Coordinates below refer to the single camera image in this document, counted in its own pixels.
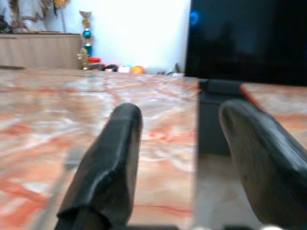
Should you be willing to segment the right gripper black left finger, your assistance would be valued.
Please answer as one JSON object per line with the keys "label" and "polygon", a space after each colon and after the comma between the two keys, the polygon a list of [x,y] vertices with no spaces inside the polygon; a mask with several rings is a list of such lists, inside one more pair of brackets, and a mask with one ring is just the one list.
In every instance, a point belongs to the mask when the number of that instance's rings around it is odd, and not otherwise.
{"label": "right gripper black left finger", "polygon": [[87,150],[57,214],[55,230],[117,230],[133,209],[142,113],[117,106]]}

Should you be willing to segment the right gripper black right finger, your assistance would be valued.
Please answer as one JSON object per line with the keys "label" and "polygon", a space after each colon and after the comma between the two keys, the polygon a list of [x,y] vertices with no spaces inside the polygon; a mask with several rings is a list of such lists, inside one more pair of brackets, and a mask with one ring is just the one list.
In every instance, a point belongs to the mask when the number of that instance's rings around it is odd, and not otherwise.
{"label": "right gripper black right finger", "polygon": [[246,101],[222,103],[219,122],[258,220],[307,230],[307,150],[271,115]]}

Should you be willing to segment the marble-pattern folding table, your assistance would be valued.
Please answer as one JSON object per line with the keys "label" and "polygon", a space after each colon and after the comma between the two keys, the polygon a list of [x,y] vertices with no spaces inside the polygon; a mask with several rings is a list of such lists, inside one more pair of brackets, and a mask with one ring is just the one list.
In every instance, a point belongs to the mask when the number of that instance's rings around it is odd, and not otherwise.
{"label": "marble-pattern folding table", "polygon": [[240,91],[307,150],[307,87],[243,83]]}
{"label": "marble-pattern folding table", "polygon": [[131,224],[192,226],[197,157],[198,82],[194,78],[70,69],[0,70],[0,230],[33,230],[113,109],[143,116]]}

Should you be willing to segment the black television stand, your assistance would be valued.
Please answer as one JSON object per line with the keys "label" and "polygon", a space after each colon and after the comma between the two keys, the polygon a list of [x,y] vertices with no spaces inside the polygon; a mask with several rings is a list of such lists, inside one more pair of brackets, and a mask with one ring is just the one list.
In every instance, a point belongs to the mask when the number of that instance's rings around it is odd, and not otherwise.
{"label": "black television stand", "polygon": [[227,141],[219,123],[219,107],[228,100],[244,96],[239,90],[242,82],[234,80],[199,80],[199,154],[230,155]]}

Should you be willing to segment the red-lidded jar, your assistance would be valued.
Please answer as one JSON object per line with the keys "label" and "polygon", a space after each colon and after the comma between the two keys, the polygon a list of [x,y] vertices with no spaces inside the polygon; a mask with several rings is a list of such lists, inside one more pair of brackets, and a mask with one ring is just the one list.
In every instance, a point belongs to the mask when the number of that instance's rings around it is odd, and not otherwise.
{"label": "red-lidded jar", "polygon": [[101,71],[102,68],[103,68],[103,64],[101,62],[101,58],[98,58],[98,57],[88,58],[88,69],[89,70]]}

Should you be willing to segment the small gold trophy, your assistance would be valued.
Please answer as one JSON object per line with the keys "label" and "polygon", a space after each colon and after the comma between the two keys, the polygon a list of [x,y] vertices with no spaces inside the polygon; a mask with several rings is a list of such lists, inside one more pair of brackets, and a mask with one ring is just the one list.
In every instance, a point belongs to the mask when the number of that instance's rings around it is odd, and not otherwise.
{"label": "small gold trophy", "polygon": [[88,70],[88,54],[85,48],[81,48],[77,54],[77,59],[80,62],[82,70]]}

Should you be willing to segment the black television screen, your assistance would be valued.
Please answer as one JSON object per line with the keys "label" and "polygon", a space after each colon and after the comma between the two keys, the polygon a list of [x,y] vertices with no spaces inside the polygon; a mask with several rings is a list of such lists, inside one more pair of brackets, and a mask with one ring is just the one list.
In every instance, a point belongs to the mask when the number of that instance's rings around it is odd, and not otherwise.
{"label": "black television screen", "polygon": [[191,0],[185,72],[307,86],[307,0]]}

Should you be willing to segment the light wooden cabinet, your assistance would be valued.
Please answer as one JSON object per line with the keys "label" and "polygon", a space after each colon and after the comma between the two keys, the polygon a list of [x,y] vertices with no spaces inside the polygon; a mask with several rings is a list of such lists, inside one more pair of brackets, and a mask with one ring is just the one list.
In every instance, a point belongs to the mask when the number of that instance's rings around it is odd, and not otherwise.
{"label": "light wooden cabinet", "polygon": [[79,34],[0,34],[0,67],[78,69]]}

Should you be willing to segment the tall blue gold trophy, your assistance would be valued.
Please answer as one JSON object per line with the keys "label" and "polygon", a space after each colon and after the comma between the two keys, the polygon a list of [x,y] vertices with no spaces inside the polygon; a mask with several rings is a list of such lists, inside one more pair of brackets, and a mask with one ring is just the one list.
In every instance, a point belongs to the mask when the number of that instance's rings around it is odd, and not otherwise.
{"label": "tall blue gold trophy", "polygon": [[79,11],[79,14],[82,16],[82,25],[84,27],[83,32],[81,33],[81,40],[83,43],[83,47],[87,51],[89,57],[92,56],[93,53],[93,39],[94,36],[91,32],[91,22],[90,17],[92,15],[91,11]]}

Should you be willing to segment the white brown decorative figurine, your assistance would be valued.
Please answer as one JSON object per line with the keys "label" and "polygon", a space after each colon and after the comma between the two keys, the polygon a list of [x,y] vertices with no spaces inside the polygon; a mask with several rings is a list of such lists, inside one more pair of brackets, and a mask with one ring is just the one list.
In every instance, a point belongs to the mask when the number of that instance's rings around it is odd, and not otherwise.
{"label": "white brown decorative figurine", "polygon": [[45,32],[44,19],[52,0],[8,0],[13,31],[17,33]]}

